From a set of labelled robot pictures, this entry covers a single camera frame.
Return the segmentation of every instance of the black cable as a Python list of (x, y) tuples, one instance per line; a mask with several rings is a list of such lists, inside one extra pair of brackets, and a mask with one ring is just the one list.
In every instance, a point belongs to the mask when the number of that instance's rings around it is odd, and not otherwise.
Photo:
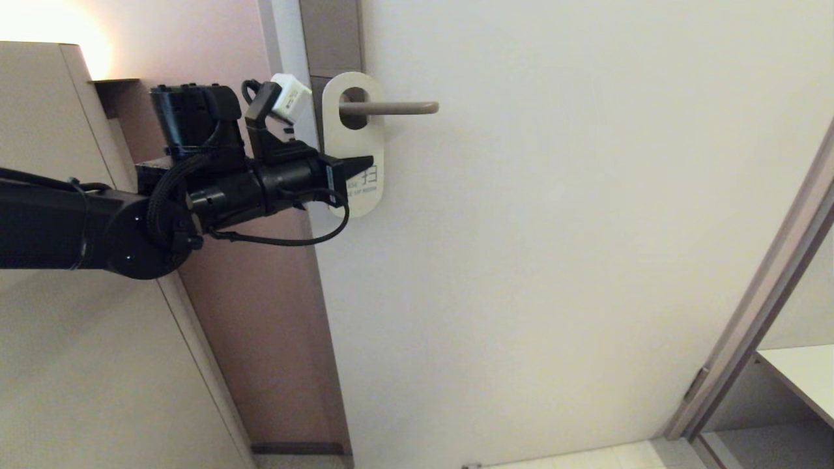
[(87, 220), (89, 219), (90, 215), (90, 199), (87, 196), (87, 191), (84, 190), (81, 183), (78, 179), (69, 178), (67, 179), (67, 183), (73, 187), (74, 190), (78, 191), (81, 194), (81, 200), (84, 203), (84, 220), (81, 223), (81, 245), (78, 249), (78, 259), (75, 261), (73, 265), (69, 267), (68, 270), (77, 270), (83, 268), (87, 264)]
[(209, 135), (208, 139), (201, 145), (172, 145), (170, 149), (176, 149), (175, 153), (178, 155), (178, 159), (185, 159), (195, 154), (204, 154), (207, 153), (211, 149), (220, 149), (222, 147), (215, 146), (218, 140), (220, 140), (220, 136), (222, 134), (221, 130), (223, 129), (223, 125), (221, 121), (218, 121), (214, 125), (214, 131)]
[(91, 190), (110, 190), (112, 187), (106, 185), (105, 183), (85, 183), (79, 184), (79, 187), (84, 190), (84, 192), (89, 192)]
[(252, 96), (249, 95), (250, 89), (254, 91), (255, 94), (258, 94), (258, 91), (260, 90), (260, 82), (255, 79), (251, 79), (244, 80), (244, 82), (240, 84), (240, 93), (244, 96), (244, 101), (246, 101), (246, 104), (252, 103)]
[(333, 239), (336, 235), (344, 230), (344, 227), (348, 225), (348, 220), (350, 219), (350, 207), (348, 206), (348, 200), (339, 192), (336, 192), (332, 189), (325, 189), (325, 188), (317, 188), (317, 189), (310, 189), (304, 190), (301, 192), (284, 192), (287, 195), (290, 195), (292, 198), (300, 199), (305, 195), (316, 194), (316, 193), (323, 193), (327, 194), (331, 197), (336, 198), (344, 208), (344, 217), (342, 218), (342, 223), (334, 229), (333, 231), (325, 234), (323, 236), (319, 236), (318, 238), (313, 238), (310, 240), (279, 240), (276, 238), (264, 238), (262, 236), (250, 236), (248, 234), (240, 234), (235, 231), (217, 231), (215, 229), (209, 228), (208, 233), (211, 235), (212, 238), (216, 240), (228, 240), (228, 241), (246, 241), (249, 243), (258, 243), (262, 245), (273, 245), (273, 246), (311, 246), (317, 245), (318, 243), (324, 243), (327, 240)]
[(148, 201), (146, 226), (151, 240), (159, 247), (165, 249), (171, 248), (171, 240), (162, 228), (162, 220), (160, 217), (162, 205), (186, 177), (198, 171), (211, 161), (211, 154), (206, 152), (207, 150), (210, 151), (211, 147), (213, 147), (220, 138), (221, 128), (221, 121), (218, 121), (214, 126), (212, 134), (208, 137), (208, 139), (206, 139), (203, 145), (198, 147), (199, 151), (202, 153), (195, 154), (194, 156), (175, 164), (171, 169), (165, 172), (156, 187), (153, 188), (150, 200)]
[[(68, 182), (45, 178), (43, 176), (38, 176), (37, 174), (24, 173), (23, 171), (17, 171), (15, 169), (0, 168), (0, 179), (7, 179), (18, 183), (37, 185), (50, 189), (66, 190), (68, 192), (77, 190), (75, 185)], [(86, 183), (79, 184), (78, 186), (85, 192), (90, 190), (112, 189), (110, 186), (103, 183)]]

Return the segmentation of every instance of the door frame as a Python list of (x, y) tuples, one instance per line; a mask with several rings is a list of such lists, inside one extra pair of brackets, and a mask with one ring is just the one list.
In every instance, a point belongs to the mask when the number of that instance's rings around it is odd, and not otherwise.
[(834, 222), (834, 120), (776, 238), (664, 435), (692, 441), (779, 315)]

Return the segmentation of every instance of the door hinge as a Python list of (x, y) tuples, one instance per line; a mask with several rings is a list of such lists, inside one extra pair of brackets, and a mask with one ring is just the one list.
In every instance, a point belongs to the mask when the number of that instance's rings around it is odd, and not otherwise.
[(703, 366), (698, 373), (695, 375), (695, 379), (692, 380), (692, 384), (689, 385), (689, 389), (686, 390), (686, 394), (683, 395), (683, 401), (689, 403), (692, 401), (692, 398), (695, 397), (695, 394), (701, 390), (701, 385), (704, 384), (706, 381), (706, 376), (710, 374), (710, 369), (706, 366)]

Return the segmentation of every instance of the beige cabinet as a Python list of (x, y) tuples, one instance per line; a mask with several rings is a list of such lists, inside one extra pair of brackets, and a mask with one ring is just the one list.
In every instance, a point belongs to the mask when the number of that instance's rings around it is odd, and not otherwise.
[[(0, 63), (0, 166), (129, 189), (78, 47)], [(0, 466), (252, 467), (192, 314), (176, 277), (0, 271)]]

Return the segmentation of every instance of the light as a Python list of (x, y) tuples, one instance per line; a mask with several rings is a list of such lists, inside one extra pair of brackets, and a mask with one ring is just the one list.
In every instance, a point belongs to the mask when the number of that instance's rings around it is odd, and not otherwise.
[(93, 80), (108, 77), (113, 58), (93, 17), (69, 1), (0, 1), (0, 41), (78, 44)]

